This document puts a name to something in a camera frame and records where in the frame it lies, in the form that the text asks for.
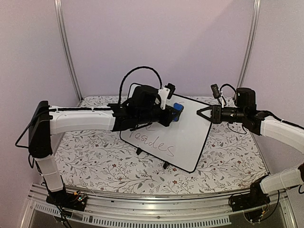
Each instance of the floral pattern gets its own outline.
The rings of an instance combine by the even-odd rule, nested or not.
[[[191,97],[217,104],[211,97]],[[82,106],[117,102],[117,96],[90,96]],[[241,125],[230,124],[236,132]],[[65,183],[70,186],[124,193],[193,194],[248,188],[266,174],[251,134],[232,132],[226,123],[211,127],[197,169],[187,173],[123,142],[119,133],[101,130],[65,133],[55,154]]]

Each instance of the white wall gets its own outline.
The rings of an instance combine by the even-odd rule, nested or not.
[[[256,40],[244,86],[256,91],[257,107],[304,125],[304,1],[262,1]],[[304,156],[275,140],[257,137],[272,173],[304,162]],[[288,192],[299,227],[304,195]]]
[[[77,104],[53,1],[2,0],[0,6],[0,227],[15,228],[37,170],[14,147],[41,100]],[[27,144],[27,136],[22,140]]]
[[[84,96],[116,95],[136,66],[154,67],[184,95],[210,95],[217,82],[236,85],[253,1],[66,0],[67,36]],[[158,86],[152,72],[126,80]]]

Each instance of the whiteboard stand foot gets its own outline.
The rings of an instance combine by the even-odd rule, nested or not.
[[[164,169],[164,170],[167,169],[168,166],[169,166],[169,163],[165,161],[165,163],[163,164],[163,169]]]
[[[143,150],[142,150],[141,148],[138,147],[137,150],[136,150],[136,154],[137,154],[137,155],[140,155],[141,152],[143,152]]]

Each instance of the blue eraser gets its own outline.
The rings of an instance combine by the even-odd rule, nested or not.
[[[184,109],[184,106],[182,106],[179,103],[174,103],[173,108],[175,108],[176,110],[178,110],[180,112],[179,115],[173,119],[173,121],[177,122],[180,118],[180,114],[181,114],[182,110]]]

